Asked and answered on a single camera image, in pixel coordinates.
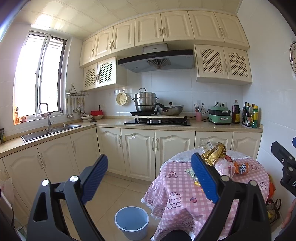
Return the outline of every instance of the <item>green electric grill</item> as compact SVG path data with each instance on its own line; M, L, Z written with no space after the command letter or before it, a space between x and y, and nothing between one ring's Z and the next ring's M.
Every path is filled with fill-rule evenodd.
M209 121L216 125L230 125L230 110L227 107L212 106L209 109Z

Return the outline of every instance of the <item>countertop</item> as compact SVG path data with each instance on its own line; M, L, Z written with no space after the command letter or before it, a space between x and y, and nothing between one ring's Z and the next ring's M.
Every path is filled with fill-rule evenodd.
M0 145L0 158L15 153L17 151L59 138L82 130L90 129L93 127L113 127L113 128L126 128L126 129L147 129L147 130L167 130L167 131L224 131L224 132L262 132L263 126L260 129L244 127L240 124L214 125L209 122L196 122L190 120L190 126L159 126L159 125L130 125L124 122L130 121L128 119L109 119L103 118L97 122L76 122L76 125L81 125L74 129L66 130L63 132L55 133L49 136L41 137L36 140L24 142L21 137L17 137L6 141Z

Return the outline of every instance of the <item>blue gripper pad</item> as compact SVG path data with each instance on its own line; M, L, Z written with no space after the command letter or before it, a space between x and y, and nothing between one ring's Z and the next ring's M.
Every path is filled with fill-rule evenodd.
M93 166L86 167L83 170L80 175L81 179L83 179L84 174L88 174L88 177L82 185L83 194L81 197L81 202L83 205L85 205L87 201L92 200L107 169L108 158L105 155L101 155Z
M191 167L205 192L207 199L217 203L219 197L217 195L217 185L206 169L206 163L198 153L191 156Z

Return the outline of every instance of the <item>ceiling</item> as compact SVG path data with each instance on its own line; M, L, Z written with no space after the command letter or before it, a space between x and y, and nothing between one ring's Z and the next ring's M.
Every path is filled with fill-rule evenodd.
M236 14L241 0L31 0L16 22L42 25L85 39L123 19L164 9L204 8Z

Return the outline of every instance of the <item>gas stove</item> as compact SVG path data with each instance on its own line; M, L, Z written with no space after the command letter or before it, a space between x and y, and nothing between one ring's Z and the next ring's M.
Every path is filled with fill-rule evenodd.
M187 116L168 116L168 115L158 115L155 112L131 112L132 116L135 117L134 120L125 122L124 124L134 124L134 125L169 125L169 126L189 126L190 121Z

